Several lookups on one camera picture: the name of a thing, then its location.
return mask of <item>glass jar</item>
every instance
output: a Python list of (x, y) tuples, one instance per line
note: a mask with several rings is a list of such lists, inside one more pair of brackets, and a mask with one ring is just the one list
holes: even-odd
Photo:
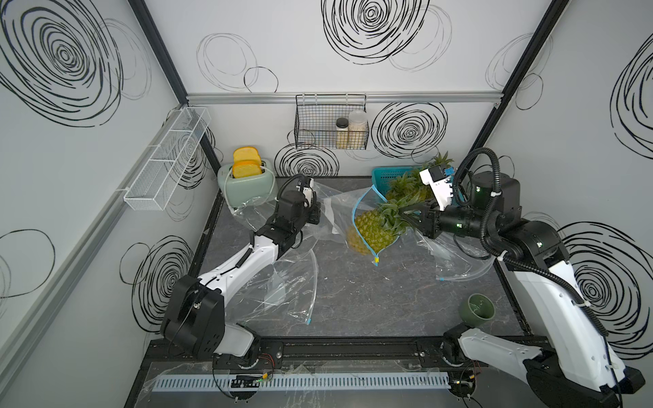
[(365, 148), (367, 139), (367, 116), (362, 110), (353, 110), (349, 113), (349, 149)]

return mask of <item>jar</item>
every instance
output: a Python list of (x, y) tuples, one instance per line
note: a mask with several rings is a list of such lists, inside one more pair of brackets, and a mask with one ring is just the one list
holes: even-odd
[(349, 143), (349, 120), (338, 118), (336, 120), (336, 149), (346, 149)]
[(367, 139), (367, 117), (362, 110), (349, 113), (349, 149), (364, 149)]

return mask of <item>spice jar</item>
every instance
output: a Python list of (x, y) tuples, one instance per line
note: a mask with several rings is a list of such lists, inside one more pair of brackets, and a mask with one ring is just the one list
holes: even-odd
[(336, 120), (336, 149), (346, 149), (349, 142), (349, 120), (338, 118)]

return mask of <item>blue plastic basket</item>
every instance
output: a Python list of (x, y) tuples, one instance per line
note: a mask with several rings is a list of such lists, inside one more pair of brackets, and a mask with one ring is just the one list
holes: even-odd
[(390, 181), (403, 176), (415, 167), (417, 166), (377, 167), (372, 170), (372, 184), (385, 196), (390, 189)]

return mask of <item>black wire basket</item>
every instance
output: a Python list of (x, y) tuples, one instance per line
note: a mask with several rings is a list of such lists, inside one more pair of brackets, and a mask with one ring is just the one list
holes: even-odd
[[(338, 118), (348, 118), (355, 110), (367, 112), (365, 95), (297, 95), (295, 97), (295, 147), (297, 149), (319, 146), (327, 149), (365, 150), (367, 148), (370, 126), (365, 121), (360, 130), (339, 131), (336, 127)], [(334, 97), (344, 100), (344, 104), (323, 103)]]

